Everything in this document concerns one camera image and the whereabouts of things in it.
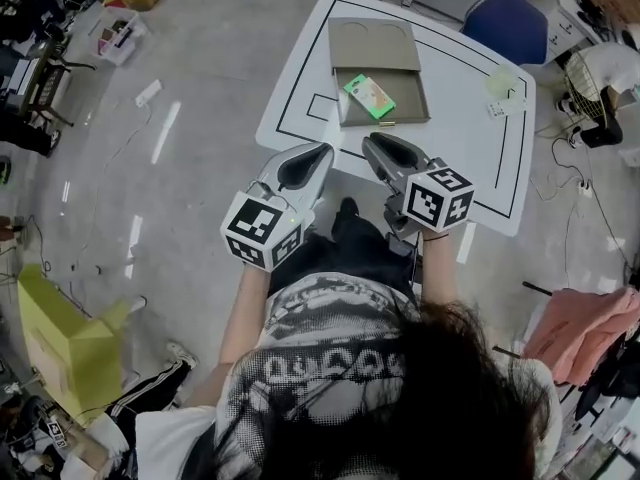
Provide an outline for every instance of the gray floor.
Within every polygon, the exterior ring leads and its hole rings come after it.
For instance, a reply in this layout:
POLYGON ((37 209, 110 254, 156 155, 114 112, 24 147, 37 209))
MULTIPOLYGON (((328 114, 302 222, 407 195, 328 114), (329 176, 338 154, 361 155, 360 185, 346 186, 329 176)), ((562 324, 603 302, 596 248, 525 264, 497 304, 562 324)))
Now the gray floor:
MULTIPOLYGON (((11 151, 20 172, 7 188, 5 203, 35 215, 50 277, 68 291, 72 265, 79 263, 81 272, 96 264, 111 266, 102 276, 73 282, 74 296, 94 315, 121 296, 141 293, 149 299, 131 319, 131 360, 143 375, 160 367, 169 338, 201 362, 191 383, 216 364, 241 269, 226 253, 218 228, 235 192, 270 155, 255 143, 254 133, 315 2, 162 0, 143 15, 152 37, 135 58, 119 69, 101 65, 95 73, 74 72, 63 108, 76 126, 63 130, 55 155, 45 160, 11 151), (149 117, 133 98, 156 78, 164 89, 151 101, 149 117), (172 107, 178 113, 169 128, 172 107), (169 128, 166 142, 153 164, 163 128, 169 128), (140 233, 129 279, 122 265, 134 222, 140 233)), ((82 22, 70 58, 82 58, 87 47, 82 22)), ((538 100, 540 128, 553 116, 550 92, 540 88, 538 100)), ((548 175, 551 183, 555 177, 562 183, 575 174, 555 165, 550 147, 550 140, 536 139, 531 171, 545 198, 554 192, 548 175)), ((593 175, 615 236, 631 260, 639 236, 639 172, 627 168, 611 148, 590 152, 593 172, 584 149, 570 150, 564 142, 556 149, 561 162, 576 163, 586 177, 593 175)), ((345 195, 355 197, 364 216, 382 225, 382 187, 334 172, 326 194, 321 230, 345 195)), ((542 300, 522 288, 523 280, 548 289, 569 280, 574 288, 597 292, 620 286, 623 262, 594 199, 581 199, 574 208, 565 274, 567 219, 577 200, 575 180, 549 202, 529 185, 515 238, 478 226, 467 263, 458 264, 460 291, 499 341, 518 336, 542 300)), ((454 233, 457 242, 462 231, 454 233)), ((27 260, 39 261, 38 244, 32 233, 27 260)), ((15 289, 3 288, 0 296, 12 342, 24 354, 15 289)))

